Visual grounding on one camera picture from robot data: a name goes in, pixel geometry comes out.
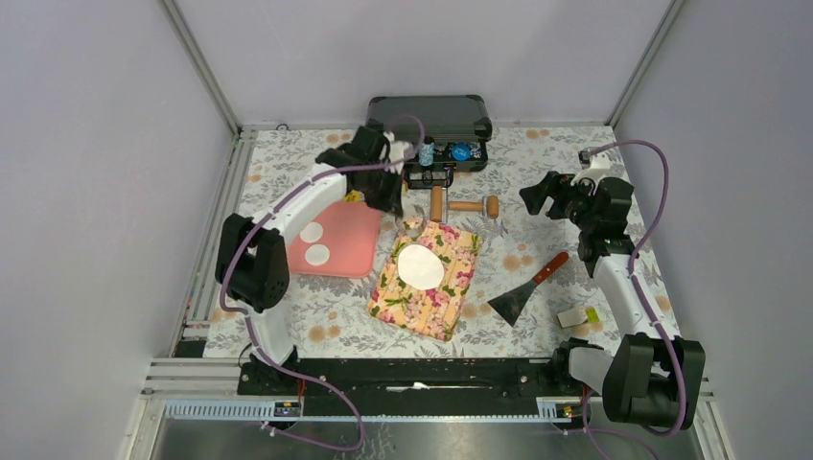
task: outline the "white circle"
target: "white circle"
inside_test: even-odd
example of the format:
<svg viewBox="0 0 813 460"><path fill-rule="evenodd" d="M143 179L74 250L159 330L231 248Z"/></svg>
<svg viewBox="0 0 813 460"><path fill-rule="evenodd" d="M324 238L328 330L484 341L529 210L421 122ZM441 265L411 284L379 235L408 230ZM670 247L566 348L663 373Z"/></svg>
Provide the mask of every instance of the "white circle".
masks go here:
<svg viewBox="0 0 813 460"><path fill-rule="evenodd" d="M305 225L305 228L299 232L299 238L301 238L303 242L318 242L319 239L322 238L323 233L324 229L320 223L311 222Z"/></svg>
<svg viewBox="0 0 813 460"><path fill-rule="evenodd" d="M440 259L421 244L410 244L398 254L398 276L413 288L437 288L444 272Z"/></svg>
<svg viewBox="0 0 813 460"><path fill-rule="evenodd" d="M324 265L330 259L330 249L324 244L314 244L305 251L305 262L311 265Z"/></svg>

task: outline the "black case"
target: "black case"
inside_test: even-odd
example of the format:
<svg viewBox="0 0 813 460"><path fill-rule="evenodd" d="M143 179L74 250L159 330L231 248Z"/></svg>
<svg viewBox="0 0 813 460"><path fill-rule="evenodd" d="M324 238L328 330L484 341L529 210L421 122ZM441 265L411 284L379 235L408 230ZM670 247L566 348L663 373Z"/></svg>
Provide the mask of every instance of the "black case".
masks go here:
<svg viewBox="0 0 813 460"><path fill-rule="evenodd" d="M421 166L417 158L406 162L405 177L410 188L448 186L451 184L453 172L478 172L488 164L486 142L491 140L493 127L481 97L380 96L370 100L366 124L377 131L384 131L389 127L387 124L397 121L393 128L396 138L414 142L420 134L418 126L398 120L397 117L401 115L413 115L420 119L424 124L426 136L436 145L434 163L431 167ZM479 158L472 156L463 161L452 158L452 146L461 142L477 144ZM431 176L435 179L415 180L414 177L417 176L425 178Z"/></svg>

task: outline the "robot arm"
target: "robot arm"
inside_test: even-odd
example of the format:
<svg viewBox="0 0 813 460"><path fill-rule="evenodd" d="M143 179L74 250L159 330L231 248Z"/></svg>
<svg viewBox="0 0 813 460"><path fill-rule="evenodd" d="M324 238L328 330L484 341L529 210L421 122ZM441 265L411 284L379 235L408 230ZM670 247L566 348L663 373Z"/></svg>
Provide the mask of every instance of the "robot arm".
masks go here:
<svg viewBox="0 0 813 460"><path fill-rule="evenodd" d="M221 284L245 236L256 222L272 215L240 255L227 294L257 325L254 338L275 362L285 362L293 351L288 306L277 305L290 282L286 247L309 222L352 190L363 192L368 206L402 217L403 164L399 160L409 149L409 143L395 141L391 133L360 127L351 143L319 154L308 176L267 210L251 218L233 214L226 219L215 270ZM383 163L392 165L383 169Z"/></svg>
<svg viewBox="0 0 813 460"><path fill-rule="evenodd" d="M607 298L622 334L615 356L585 340L563 342L554 351L548 375L566 387L586 383L602 395L605 412L614 422L672 426L680 408L677 381L666 346L651 324L627 268L634 245L624 231L633 186L617 177L605 177L597 184L595 180L596 174L549 172L539 184L520 191L529 214L539 214L550 197L553 202L546 215L569 219L579 227L579 259ZM636 278L642 280L643 275L637 273ZM646 285L643 295L650 305L657 305ZM700 343L683 340L664 319L659 313L658 320L684 374L682 428L686 429L694 418L706 355ZM656 363L666 375L653 372Z"/></svg>

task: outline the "open toolbox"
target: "open toolbox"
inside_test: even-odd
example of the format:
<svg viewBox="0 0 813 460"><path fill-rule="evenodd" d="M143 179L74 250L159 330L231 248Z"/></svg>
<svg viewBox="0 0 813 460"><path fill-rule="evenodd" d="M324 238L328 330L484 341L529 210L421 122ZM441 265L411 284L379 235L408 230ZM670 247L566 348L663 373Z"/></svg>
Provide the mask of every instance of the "open toolbox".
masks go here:
<svg viewBox="0 0 813 460"><path fill-rule="evenodd" d="M404 177L410 189L448 187L454 173L482 171L488 164L486 143L493 127L481 97L380 96L370 101L366 124L378 131L391 129L397 139L414 141L420 135L414 123L399 120L388 125L404 115L421 120L424 143L434 145L431 164L421 165L417 156L406 162Z"/></svg>

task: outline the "case lid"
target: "case lid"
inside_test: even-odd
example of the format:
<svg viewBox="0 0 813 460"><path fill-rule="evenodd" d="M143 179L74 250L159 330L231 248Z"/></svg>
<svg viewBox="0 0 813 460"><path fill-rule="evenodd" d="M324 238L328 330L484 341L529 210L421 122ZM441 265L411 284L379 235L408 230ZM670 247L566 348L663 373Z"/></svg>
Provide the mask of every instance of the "case lid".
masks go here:
<svg viewBox="0 0 813 460"><path fill-rule="evenodd" d="M491 140L491 120L479 96L380 96L370 100L367 126L383 131L399 115L418 117L436 142ZM413 141L419 134L414 123L399 121L394 129L398 139Z"/></svg>

